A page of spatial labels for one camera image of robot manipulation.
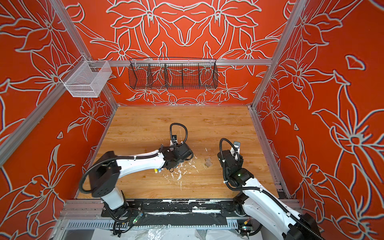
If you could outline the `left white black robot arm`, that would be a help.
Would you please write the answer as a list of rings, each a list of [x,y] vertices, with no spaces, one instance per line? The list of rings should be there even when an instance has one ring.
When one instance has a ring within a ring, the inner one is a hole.
[[[193,157],[194,153],[186,143],[161,146],[158,150],[133,156],[118,156],[108,151],[83,174],[79,192],[100,198],[106,208],[114,211],[127,204],[122,191],[117,188],[119,179],[146,170],[170,171]]]

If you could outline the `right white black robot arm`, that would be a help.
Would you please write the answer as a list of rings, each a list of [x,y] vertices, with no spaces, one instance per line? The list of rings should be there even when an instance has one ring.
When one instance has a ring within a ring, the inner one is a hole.
[[[323,239],[315,219],[309,214],[300,214],[271,194],[243,168],[243,157],[236,151],[220,151],[218,160],[224,183],[230,190],[240,192],[234,201],[241,215],[258,221],[276,240]]]

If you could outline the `clear plastic bin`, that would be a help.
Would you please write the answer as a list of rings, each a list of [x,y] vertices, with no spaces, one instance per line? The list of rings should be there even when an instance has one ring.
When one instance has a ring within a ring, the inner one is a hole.
[[[109,62],[88,61],[80,56],[59,80],[74,98],[97,98],[111,75]]]

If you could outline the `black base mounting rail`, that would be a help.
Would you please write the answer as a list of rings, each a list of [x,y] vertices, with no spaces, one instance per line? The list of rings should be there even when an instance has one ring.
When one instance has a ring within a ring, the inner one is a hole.
[[[122,227],[237,228],[252,223],[231,199],[131,199],[115,210],[103,206],[101,216],[117,220]]]

